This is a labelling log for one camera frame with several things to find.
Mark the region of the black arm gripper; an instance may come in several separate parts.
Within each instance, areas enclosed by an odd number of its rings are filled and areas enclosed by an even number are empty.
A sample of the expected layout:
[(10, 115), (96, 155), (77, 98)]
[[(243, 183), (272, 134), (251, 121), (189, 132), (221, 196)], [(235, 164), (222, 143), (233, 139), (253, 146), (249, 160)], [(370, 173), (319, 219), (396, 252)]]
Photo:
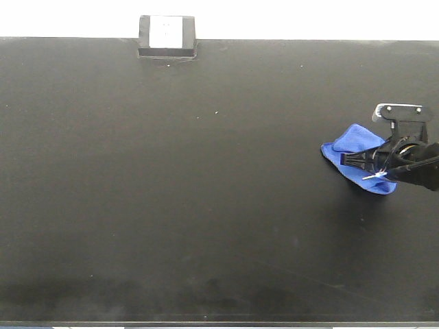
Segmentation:
[(340, 164), (355, 167), (369, 173), (387, 172), (395, 167), (407, 165), (410, 149), (420, 146), (420, 142), (409, 137), (389, 138), (380, 147), (356, 153), (342, 153)]

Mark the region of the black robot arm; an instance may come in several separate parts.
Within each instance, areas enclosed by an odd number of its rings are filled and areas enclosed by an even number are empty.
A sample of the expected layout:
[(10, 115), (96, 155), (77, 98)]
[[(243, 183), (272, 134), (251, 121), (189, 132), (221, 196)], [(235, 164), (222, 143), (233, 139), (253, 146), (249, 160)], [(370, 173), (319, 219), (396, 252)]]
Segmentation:
[(365, 151), (344, 152), (343, 169), (358, 169), (361, 182), (404, 182), (438, 190), (438, 143), (412, 141), (408, 137), (386, 141)]

